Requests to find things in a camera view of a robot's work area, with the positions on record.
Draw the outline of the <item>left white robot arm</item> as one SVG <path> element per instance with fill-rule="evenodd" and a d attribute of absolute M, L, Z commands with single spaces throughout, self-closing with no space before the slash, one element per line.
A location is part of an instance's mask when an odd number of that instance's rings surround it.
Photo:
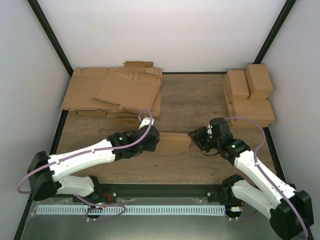
<path fill-rule="evenodd" d="M 42 201 L 64 194 L 97 202 L 102 196 L 97 177 L 76 177 L 74 173 L 95 165 L 130 159 L 144 151 L 154 152 L 159 141 L 159 131 L 153 125 L 144 125 L 138 130 L 116 132 L 94 145 L 69 153 L 47 155 L 40 151 L 27 169 L 32 199 Z"/>

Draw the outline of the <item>brown cardboard box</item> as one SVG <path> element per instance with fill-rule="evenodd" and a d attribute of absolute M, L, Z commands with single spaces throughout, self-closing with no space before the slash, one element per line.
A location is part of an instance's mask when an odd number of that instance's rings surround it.
<path fill-rule="evenodd" d="M 161 132 L 159 137 L 158 152 L 187 152 L 190 148 L 191 138 L 187 133 Z"/>

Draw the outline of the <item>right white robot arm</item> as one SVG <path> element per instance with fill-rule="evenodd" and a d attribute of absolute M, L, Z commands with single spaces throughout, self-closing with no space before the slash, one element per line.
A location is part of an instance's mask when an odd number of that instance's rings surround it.
<path fill-rule="evenodd" d="M 248 176 L 251 185 L 239 175 L 227 178 L 222 188 L 223 198 L 229 202 L 244 201 L 264 215 L 283 240 L 301 235 L 309 237 L 309 228 L 314 224 L 311 196 L 278 178 L 257 157 L 257 150 L 241 139 L 236 139 L 226 118 L 218 117 L 209 121 L 208 126 L 188 133 L 201 151 L 217 150 L 218 154 L 231 165 Z"/>

